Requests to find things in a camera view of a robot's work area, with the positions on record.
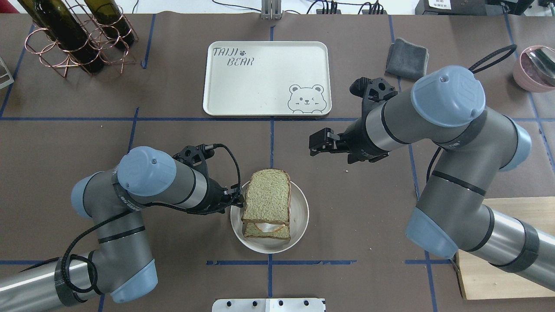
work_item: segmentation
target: bear ear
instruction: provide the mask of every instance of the bear ear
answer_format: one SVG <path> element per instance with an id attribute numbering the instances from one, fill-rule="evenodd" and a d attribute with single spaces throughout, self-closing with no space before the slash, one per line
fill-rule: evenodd
<path id="1" fill-rule="evenodd" d="M 319 84 L 315 84 L 312 88 L 313 88 L 314 90 L 320 92 L 320 93 L 323 93 L 323 92 L 324 92 L 324 87 L 322 87 L 322 86 L 319 85 Z"/>
<path id="2" fill-rule="evenodd" d="M 299 87 L 297 84 L 292 85 L 291 87 L 289 87 L 289 92 L 293 93 L 297 90 L 299 90 L 301 87 Z"/>

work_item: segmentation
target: bread slice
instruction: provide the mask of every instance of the bread slice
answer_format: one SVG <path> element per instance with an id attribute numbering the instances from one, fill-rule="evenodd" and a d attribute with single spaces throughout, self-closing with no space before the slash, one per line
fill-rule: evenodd
<path id="1" fill-rule="evenodd" d="M 250 179 L 246 191 L 244 223 L 270 223 L 289 225 L 291 180 L 278 169 L 257 171 Z"/>
<path id="2" fill-rule="evenodd" d="M 246 223 L 244 236 L 253 238 L 291 239 L 288 225 L 284 225 L 274 232 L 263 232 L 256 224 Z"/>

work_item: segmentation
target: gray cloth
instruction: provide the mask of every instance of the gray cloth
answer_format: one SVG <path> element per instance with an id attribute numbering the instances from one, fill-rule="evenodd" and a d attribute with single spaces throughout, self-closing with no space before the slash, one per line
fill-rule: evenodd
<path id="1" fill-rule="evenodd" d="M 385 71 L 408 79 L 418 80 L 426 75 L 428 49 L 412 44 L 403 38 L 395 39 L 389 46 Z"/>

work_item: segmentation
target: robotic arm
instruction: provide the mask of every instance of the robotic arm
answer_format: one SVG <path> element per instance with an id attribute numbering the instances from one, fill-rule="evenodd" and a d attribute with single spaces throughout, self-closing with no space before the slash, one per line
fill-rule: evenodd
<path id="1" fill-rule="evenodd" d="M 555 238 L 482 204 L 497 171 L 523 162 L 528 133 L 485 106 L 481 83 L 466 68 L 447 66 L 397 94 L 383 79 L 358 79 L 362 117 L 344 133 L 310 136 L 310 154 L 348 153 L 347 161 L 378 161 L 429 138 L 443 149 L 406 228 L 414 243 L 452 258 L 458 249 L 555 290 Z"/>
<path id="2" fill-rule="evenodd" d="M 141 209 L 162 205 L 204 215 L 243 204 L 240 176 L 230 190 L 208 177 L 206 159 L 218 147 L 233 158 L 222 144 L 187 146 L 173 157 L 137 147 L 113 170 L 78 182 L 72 205 L 81 216 L 93 219 L 96 226 L 91 230 L 97 230 L 99 249 L 69 256 L 85 232 L 64 257 L 0 280 L 0 311 L 47 311 L 105 293 L 123 303 L 149 293 L 158 278 Z"/>

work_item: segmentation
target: red object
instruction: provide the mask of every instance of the red object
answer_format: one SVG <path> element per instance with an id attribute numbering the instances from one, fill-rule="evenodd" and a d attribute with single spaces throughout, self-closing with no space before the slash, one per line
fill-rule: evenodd
<path id="1" fill-rule="evenodd" d="M 19 13 L 8 0 L 0 0 L 0 13 Z"/>

